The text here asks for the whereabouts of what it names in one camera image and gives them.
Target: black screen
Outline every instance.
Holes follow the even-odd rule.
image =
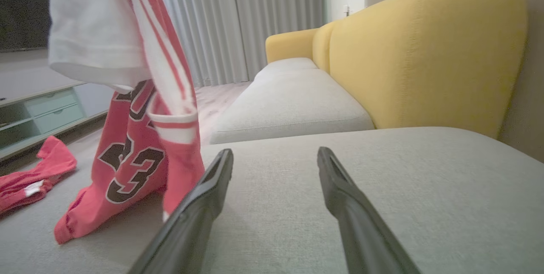
[[[47,47],[49,0],[0,0],[0,52]]]

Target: curtain fold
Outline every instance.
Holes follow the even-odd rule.
[[[236,0],[249,78],[266,65],[264,42],[270,35],[318,28],[323,0]]]
[[[249,80],[235,0],[164,0],[196,87]]]
[[[323,0],[164,0],[196,87],[253,80],[273,34],[323,25]]]

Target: sofa backrest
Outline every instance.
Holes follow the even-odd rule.
[[[330,22],[321,28],[318,28],[317,32],[313,35],[312,41],[312,59],[315,65],[319,69],[322,69],[326,73],[330,73],[330,63],[329,63],[329,49],[332,29],[336,22]]]
[[[525,0],[385,0],[334,24],[330,75],[378,129],[496,138],[526,34]]]

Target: gray sofa cushion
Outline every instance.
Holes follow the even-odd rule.
[[[290,61],[260,71],[219,117],[211,144],[374,129],[365,109],[313,61]]]
[[[413,127],[203,148],[206,165],[223,148],[235,164],[202,273],[347,272],[319,146],[332,148],[423,273],[544,271],[544,164],[469,131]],[[125,273],[158,231],[161,198],[151,195],[95,233],[55,243],[56,221],[90,183],[92,153],[44,200],[0,220],[2,274]]]

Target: sofa cushion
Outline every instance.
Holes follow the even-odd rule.
[[[305,64],[313,68],[299,68]],[[257,75],[219,117],[210,143],[373,128],[365,109],[310,59],[289,59]]]
[[[294,57],[293,59],[280,59],[266,65],[257,75],[255,80],[263,76],[274,75],[284,71],[293,71],[300,69],[318,69],[315,63],[306,57]]]
[[[202,148],[235,157],[212,226],[206,274],[347,273],[325,208],[317,150],[331,148],[422,273],[544,272],[544,164],[482,135],[446,127],[329,133]],[[161,227],[161,196],[94,233],[57,245],[53,228],[90,183],[93,150],[42,201],[0,219],[2,273],[124,274]]]
[[[526,34],[525,0],[385,0],[334,25],[330,74],[378,129],[496,138]]]

